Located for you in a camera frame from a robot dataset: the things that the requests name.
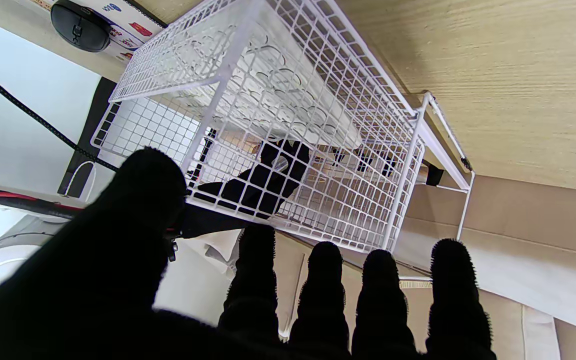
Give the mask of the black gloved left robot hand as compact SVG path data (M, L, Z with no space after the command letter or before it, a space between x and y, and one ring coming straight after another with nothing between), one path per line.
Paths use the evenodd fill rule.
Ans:
M389 251L362 269L353 332L343 257L316 244L287 342L279 338L275 230L251 224L216 326L154 308L174 255L166 237L184 210L185 176L161 151L128 157L100 196L0 283L0 360L494 360L489 317L466 246L432 249L426 353Z

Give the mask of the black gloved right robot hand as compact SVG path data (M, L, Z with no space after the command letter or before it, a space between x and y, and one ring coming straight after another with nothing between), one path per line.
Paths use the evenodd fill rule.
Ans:
M265 142L259 164L227 182L208 182L197 186L193 196L239 214L268 219L300 186L310 162L310 148L299 141ZM178 229L183 239L246 228L247 221L194 205L182 211Z

